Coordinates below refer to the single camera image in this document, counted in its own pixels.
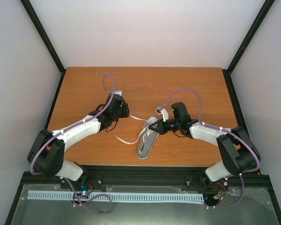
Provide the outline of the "grey canvas sneaker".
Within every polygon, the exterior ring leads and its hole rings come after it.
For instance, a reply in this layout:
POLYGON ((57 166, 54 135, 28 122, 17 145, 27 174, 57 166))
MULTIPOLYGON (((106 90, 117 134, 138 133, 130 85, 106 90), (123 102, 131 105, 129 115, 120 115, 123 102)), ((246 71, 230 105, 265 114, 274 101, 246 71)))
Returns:
POLYGON ((158 118, 155 116, 149 117, 144 123, 144 131, 141 132, 140 135, 140 143, 137 148, 136 155, 139 159, 146 159, 152 148, 153 145, 158 138, 159 134, 156 131, 150 130, 148 127, 149 125, 158 121, 158 118))

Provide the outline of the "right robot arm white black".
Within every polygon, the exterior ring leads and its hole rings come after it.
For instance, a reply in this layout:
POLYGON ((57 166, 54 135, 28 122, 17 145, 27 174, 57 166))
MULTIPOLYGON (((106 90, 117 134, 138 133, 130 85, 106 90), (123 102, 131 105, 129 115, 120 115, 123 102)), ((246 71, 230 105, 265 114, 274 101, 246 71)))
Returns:
POLYGON ((192 119, 182 102, 173 104, 171 109, 172 119, 165 109, 157 108, 156 112, 163 118, 148 128, 160 135, 179 131, 183 137, 202 140, 219 148, 221 160, 208 167, 198 178, 203 189, 211 189, 215 182, 223 178, 259 169, 260 154, 242 127, 215 127, 192 119))

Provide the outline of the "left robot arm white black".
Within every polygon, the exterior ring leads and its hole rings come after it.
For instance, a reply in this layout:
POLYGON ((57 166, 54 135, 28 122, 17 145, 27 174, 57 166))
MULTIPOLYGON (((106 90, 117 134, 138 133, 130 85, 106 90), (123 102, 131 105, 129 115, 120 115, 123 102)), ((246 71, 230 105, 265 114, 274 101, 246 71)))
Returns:
POLYGON ((74 162, 64 159, 64 153, 82 139, 97 134, 120 118, 129 117, 128 104, 122 91, 109 95, 106 103, 99 105, 82 120, 60 130, 41 130, 27 156, 30 173, 44 175, 47 178, 58 176, 70 179, 72 184, 81 189, 87 186, 88 177, 83 169, 74 162))

